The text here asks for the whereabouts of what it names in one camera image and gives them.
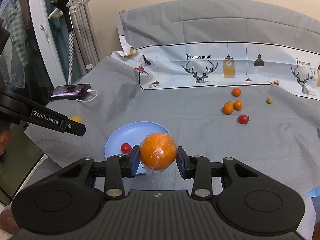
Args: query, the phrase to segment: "smartphone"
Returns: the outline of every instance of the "smartphone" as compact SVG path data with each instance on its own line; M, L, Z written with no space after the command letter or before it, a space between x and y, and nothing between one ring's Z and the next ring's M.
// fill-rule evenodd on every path
M90 84L58 86L52 91L49 99L81 99L90 88Z

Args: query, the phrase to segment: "deer antlers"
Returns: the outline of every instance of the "deer antlers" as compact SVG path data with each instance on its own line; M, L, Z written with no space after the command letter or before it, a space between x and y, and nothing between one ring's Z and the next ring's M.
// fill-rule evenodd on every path
M208 67L206 66L207 71L203 73L202 77L199 77L199 76L198 76L197 72L195 72L195 71L193 70L193 67L192 67L192 70L188 69L188 64L190 63L190 61L186 64L185 67L183 66L183 64L181 64L181 66L184 68L185 71L187 71L187 72L190 73L190 74L193 74L193 77L196 77L196 78L207 78L208 75L209 75L210 73L212 73L213 71L215 71L215 70L217 69L217 67L218 67L218 62L217 62L217 65L216 65L215 67L213 67L213 64L211 63L211 61L210 61L210 60L208 60L208 61L209 61L210 64L211 64L211 68L210 68L210 70L209 70Z
M308 74L308 76L304 80L301 81L301 78L299 76L300 71L298 71L298 73L295 72L297 67L299 67L299 66L296 66L294 69L292 69L292 67L291 67L291 72L297 78L297 81L300 85L304 85L308 80L313 79L315 77L315 72L312 73L312 70L310 68L311 76Z

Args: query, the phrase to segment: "transparent plastic bag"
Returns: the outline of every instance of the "transparent plastic bag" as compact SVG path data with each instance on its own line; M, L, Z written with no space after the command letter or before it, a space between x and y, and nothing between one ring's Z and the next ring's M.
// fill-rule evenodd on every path
M169 133L153 133L140 143L140 160L147 175L169 167L177 157L177 146Z

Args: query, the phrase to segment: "plate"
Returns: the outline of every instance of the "plate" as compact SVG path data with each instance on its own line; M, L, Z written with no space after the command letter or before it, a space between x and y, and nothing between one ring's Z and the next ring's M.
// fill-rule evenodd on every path
M169 133L162 125L155 122L133 122L116 130L107 140L104 147L104 155L106 159L112 155L122 154L120 147L123 143L129 143L133 148L139 145L146 136L156 133ZM137 174L145 173L140 163Z

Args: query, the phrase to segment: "white door frame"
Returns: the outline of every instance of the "white door frame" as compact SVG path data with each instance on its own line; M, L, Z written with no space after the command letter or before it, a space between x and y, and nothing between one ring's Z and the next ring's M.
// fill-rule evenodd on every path
M28 0L31 20L44 65L53 87L66 85L58 52L49 26L45 0Z

